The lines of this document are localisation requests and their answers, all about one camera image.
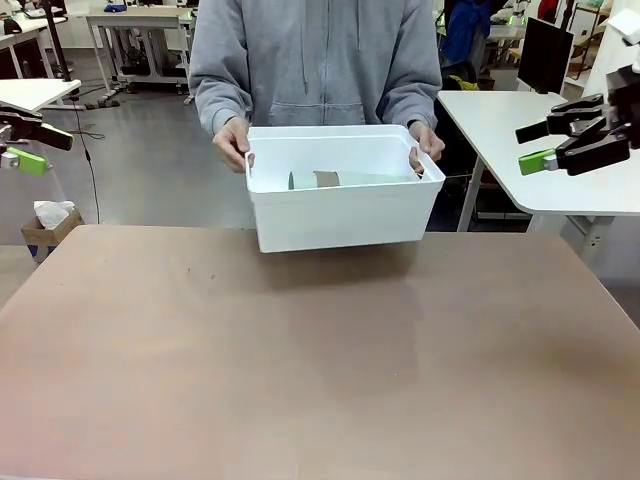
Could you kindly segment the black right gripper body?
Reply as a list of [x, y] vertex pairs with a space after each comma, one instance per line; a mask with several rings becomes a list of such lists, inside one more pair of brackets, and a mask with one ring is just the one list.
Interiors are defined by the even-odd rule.
[[631, 148], [639, 147], [639, 74], [631, 65], [606, 76], [612, 127], [626, 135]]

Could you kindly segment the person's left hand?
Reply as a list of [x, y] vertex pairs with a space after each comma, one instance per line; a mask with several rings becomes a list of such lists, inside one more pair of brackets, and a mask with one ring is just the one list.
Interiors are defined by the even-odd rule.
[[[440, 160], [445, 149], [445, 143], [428, 125], [421, 121], [412, 121], [408, 130], [410, 135], [418, 142], [422, 152], [426, 153], [434, 162]], [[424, 167], [419, 161], [418, 149], [415, 147], [410, 151], [409, 163], [418, 175], [424, 173]]]

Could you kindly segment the person's right hand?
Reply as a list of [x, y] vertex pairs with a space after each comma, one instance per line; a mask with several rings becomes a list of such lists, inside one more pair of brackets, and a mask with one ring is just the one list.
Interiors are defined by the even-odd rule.
[[230, 118], [213, 137], [222, 160], [234, 173], [244, 174], [252, 167], [255, 155], [250, 152], [249, 123], [240, 117]]

